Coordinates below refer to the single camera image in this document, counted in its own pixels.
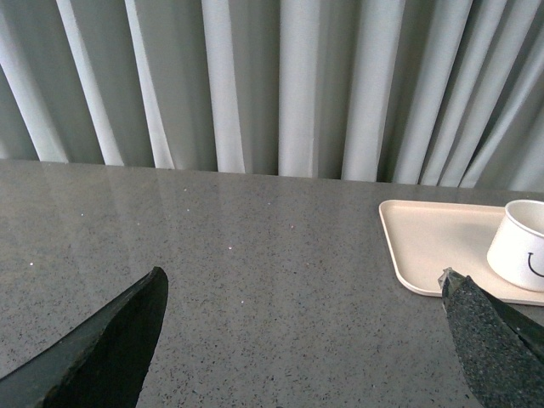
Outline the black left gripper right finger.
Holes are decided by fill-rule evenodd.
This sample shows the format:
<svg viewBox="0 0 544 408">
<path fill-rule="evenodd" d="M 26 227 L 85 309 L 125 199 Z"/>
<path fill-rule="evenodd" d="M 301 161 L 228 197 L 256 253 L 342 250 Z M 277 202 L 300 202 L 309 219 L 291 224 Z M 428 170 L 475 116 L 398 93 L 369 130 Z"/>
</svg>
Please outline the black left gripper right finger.
<svg viewBox="0 0 544 408">
<path fill-rule="evenodd" d="M 483 407 L 543 406 L 543 326 L 452 268 L 439 277 L 456 354 Z"/>
</svg>

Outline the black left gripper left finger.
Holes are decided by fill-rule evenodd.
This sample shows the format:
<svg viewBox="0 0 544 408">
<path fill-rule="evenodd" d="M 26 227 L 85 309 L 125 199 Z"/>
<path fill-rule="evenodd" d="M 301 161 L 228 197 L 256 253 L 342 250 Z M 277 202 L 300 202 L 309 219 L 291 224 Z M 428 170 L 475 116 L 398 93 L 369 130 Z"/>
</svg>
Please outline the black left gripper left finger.
<svg viewBox="0 0 544 408">
<path fill-rule="evenodd" d="M 1 380 L 3 407 L 135 407 L 159 339 L 168 279 L 155 267 Z"/>
</svg>

